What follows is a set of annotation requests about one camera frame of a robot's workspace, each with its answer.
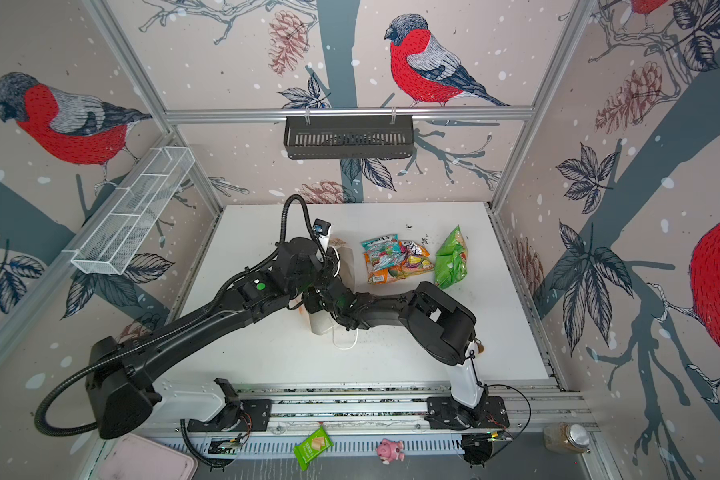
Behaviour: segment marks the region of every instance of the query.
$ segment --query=green snack bag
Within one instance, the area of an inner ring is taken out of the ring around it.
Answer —
[[[434,262],[434,284],[446,289],[467,276],[467,243],[459,225],[438,250]]]
[[[307,437],[307,440],[293,447],[293,453],[296,454],[296,460],[302,470],[307,470],[309,463],[330,447],[333,447],[333,442],[326,430],[320,426],[315,433]]]

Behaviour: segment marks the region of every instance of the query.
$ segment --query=pink toy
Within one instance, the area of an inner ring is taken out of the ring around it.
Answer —
[[[378,455],[384,465],[389,465],[390,462],[394,462],[395,460],[403,460],[405,458],[403,442],[390,442],[385,438],[382,440],[382,443],[376,447],[376,455]]]

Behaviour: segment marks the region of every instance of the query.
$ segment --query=bird head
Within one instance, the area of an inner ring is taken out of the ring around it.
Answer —
[[[424,30],[429,28],[423,16],[416,13],[402,14],[389,24],[387,33],[384,35],[384,40],[390,40],[394,46],[399,47],[409,33],[420,28]]]
[[[24,94],[37,84],[39,82],[35,77],[21,72],[10,72],[0,77],[0,120],[29,120]]]

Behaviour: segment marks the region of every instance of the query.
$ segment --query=silver lid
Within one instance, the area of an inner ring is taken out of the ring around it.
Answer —
[[[588,448],[590,446],[590,434],[578,423],[569,425],[566,434],[568,436],[568,441],[574,447]]]

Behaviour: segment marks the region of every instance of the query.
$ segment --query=white table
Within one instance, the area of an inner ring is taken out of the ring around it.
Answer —
[[[226,207],[182,314],[209,302],[224,280],[274,250],[281,212],[281,205]],[[423,280],[434,282],[434,274],[368,285],[360,241],[394,233],[402,240],[421,242],[425,238],[434,260],[437,248],[460,224],[469,248],[469,273],[446,292],[478,319],[477,337],[486,346],[475,360],[480,378],[547,379],[482,203],[310,205],[309,213],[312,221],[321,218],[331,222],[332,235],[354,249],[355,290],[378,294],[405,292]],[[307,236],[298,205],[291,207],[286,239],[294,236]],[[281,310],[206,346],[176,364],[165,377],[194,382],[221,377],[233,385],[281,388],[424,386],[448,380],[442,364],[405,328],[379,326],[361,330],[358,335],[354,348],[339,350],[330,333],[318,336],[310,331],[305,313]],[[349,346],[354,339],[354,331],[336,329],[340,346]],[[322,366],[315,368],[316,360]]]

